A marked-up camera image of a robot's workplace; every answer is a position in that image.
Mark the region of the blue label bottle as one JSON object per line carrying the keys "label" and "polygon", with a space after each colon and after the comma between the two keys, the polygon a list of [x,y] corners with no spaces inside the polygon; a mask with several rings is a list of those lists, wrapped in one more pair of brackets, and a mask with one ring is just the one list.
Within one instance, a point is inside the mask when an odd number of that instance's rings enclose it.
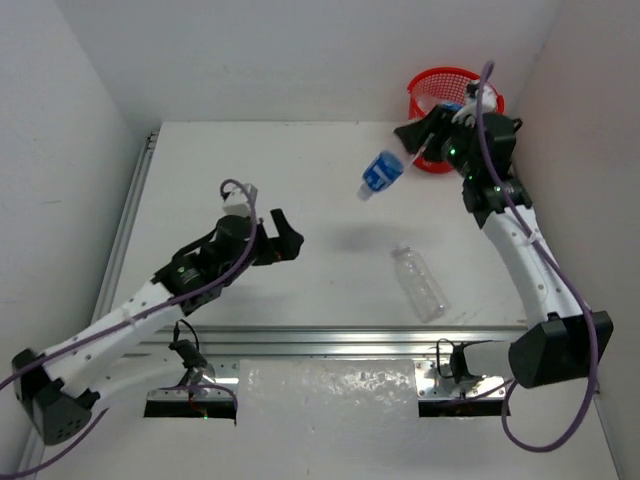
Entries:
{"label": "blue label bottle", "polygon": [[382,150],[361,175],[361,184],[356,192],[357,198],[367,201],[383,192],[395,183],[412,163],[413,156],[403,148],[387,147]]}

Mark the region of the clear unlabelled bottle white cap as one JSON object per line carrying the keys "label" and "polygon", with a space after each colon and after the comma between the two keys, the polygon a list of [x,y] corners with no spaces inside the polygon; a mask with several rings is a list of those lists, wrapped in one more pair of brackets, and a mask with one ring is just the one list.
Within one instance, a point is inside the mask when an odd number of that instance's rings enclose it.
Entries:
{"label": "clear unlabelled bottle white cap", "polygon": [[440,319],[450,303],[423,256],[406,244],[390,252],[396,280],[416,317],[423,323]]}

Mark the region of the blue label bottle Chinese text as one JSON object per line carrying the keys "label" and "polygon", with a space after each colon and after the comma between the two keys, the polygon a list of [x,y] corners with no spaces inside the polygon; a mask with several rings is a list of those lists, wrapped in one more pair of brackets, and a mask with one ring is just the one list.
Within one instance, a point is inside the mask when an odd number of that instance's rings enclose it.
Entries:
{"label": "blue label bottle Chinese text", "polygon": [[453,112],[458,112],[462,109],[462,106],[458,103],[454,103],[454,102],[441,102],[440,103],[441,106],[443,106],[444,108],[451,110]]}

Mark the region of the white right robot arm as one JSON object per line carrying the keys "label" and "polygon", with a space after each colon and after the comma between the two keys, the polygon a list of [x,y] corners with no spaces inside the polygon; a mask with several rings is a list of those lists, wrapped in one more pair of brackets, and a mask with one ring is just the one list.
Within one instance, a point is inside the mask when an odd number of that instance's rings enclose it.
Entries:
{"label": "white right robot arm", "polygon": [[595,385],[613,322],[579,297],[538,230],[532,199],[511,165],[521,125],[496,112],[460,122],[438,105],[394,131],[405,154],[425,155],[460,174],[465,208],[500,255],[525,311],[527,330],[519,339],[506,347],[458,347],[452,372],[462,379],[494,360],[527,389],[579,378]]}

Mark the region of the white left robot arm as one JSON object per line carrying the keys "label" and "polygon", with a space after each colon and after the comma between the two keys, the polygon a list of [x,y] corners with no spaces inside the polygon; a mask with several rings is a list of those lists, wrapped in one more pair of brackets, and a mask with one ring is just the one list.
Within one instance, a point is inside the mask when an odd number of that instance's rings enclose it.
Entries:
{"label": "white left robot arm", "polygon": [[252,266],[293,261],[304,243],[280,209],[277,234],[261,219],[225,215],[214,229],[177,251],[121,306],[78,335],[41,353],[25,349],[12,360],[17,399],[47,446],[75,437],[99,410],[133,392],[203,387],[213,369],[188,339],[173,338],[165,353],[127,357],[134,346],[215,301]]}

